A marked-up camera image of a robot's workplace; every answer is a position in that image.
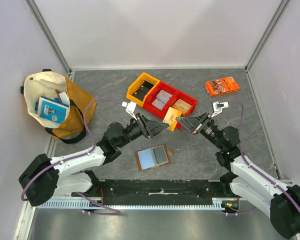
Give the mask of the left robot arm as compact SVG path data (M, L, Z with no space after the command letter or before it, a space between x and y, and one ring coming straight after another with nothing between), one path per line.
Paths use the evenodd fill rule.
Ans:
M113 162L121 155L122 147L141 136L151 139L168 127L167 123L149 120L137 113L127 127L119 122L111 123L102 139L86 150L59 157L39 154L18 179L23 189L21 200L37 207L57 195L96 196L100 184L89 173L89 168Z

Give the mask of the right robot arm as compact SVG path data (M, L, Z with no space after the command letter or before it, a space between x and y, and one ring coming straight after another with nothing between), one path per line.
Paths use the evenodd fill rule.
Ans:
M177 121L193 135L203 135L218 148L216 159L228 170L219 184L223 196L235 194L249 201L287 240L300 234L300 186L289 186L272 177L244 155L237 128L227 126L219 129L208 113L177 117Z

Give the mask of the brown leather card holder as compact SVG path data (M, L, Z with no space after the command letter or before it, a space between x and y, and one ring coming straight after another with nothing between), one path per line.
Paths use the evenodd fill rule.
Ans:
M150 147L135 152L139 171L154 169L171 163L171 153L165 144Z

